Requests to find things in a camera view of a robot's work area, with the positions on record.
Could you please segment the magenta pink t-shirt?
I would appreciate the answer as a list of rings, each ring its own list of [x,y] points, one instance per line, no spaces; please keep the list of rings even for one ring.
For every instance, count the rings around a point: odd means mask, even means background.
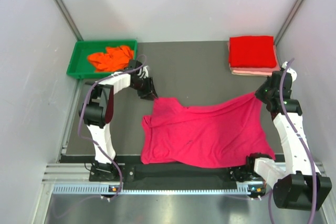
[[[244,165],[253,153],[275,158],[261,126],[261,108],[253,93],[209,106],[182,106],[176,98],[158,98],[152,114],[142,119],[141,162],[229,168]]]

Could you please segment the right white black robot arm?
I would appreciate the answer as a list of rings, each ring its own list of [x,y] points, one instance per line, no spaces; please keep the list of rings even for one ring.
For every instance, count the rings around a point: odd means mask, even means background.
[[[245,174],[261,177],[273,190],[275,205],[282,209],[319,210],[332,189],[329,177],[320,174],[307,154],[302,109],[292,99],[292,75],[274,71],[256,91],[266,105],[280,137],[286,169],[282,170],[268,154],[253,153],[246,158]]]

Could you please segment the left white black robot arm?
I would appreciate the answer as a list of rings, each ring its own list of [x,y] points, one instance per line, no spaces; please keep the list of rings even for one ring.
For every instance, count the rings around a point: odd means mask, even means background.
[[[153,101],[158,98],[150,67],[138,60],[130,60],[128,66],[95,82],[86,82],[87,93],[79,109],[78,134],[84,124],[91,136],[83,137],[94,145],[95,159],[91,163],[89,180],[109,182],[122,177],[113,148],[110,123],[114,113],[114,96],[123,89],[133,88],[138,97]]]

